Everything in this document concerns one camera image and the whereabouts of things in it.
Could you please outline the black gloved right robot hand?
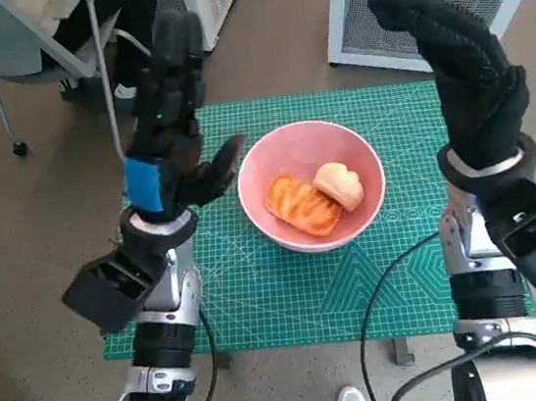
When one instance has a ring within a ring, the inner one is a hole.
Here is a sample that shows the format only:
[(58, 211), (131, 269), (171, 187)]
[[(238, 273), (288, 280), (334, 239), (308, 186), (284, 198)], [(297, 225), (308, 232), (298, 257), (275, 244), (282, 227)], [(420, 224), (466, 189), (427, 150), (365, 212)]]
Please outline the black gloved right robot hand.
[(484, 170), (515, 155), (529, 104), (524, 67), (510, 63), (485, 22), (443, 0), (367, 0), (380, 27), (406, 32), (434, 72), (449, 144)]

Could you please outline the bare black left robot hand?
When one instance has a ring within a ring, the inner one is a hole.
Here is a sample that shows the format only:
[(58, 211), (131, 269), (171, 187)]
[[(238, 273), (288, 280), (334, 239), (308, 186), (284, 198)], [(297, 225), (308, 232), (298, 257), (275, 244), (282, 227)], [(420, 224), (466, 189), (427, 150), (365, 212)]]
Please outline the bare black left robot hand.
[(206, 95), (200, 18), (166, 12), (155, 19), (153, 35), (150, 67), (138, 78), (123, 172), (126, 198), (138, 216), (164, 224), (224, 194), (245, 135), (226, 139), (210, 162), (200, 160), (204, 137), (196, 111)]

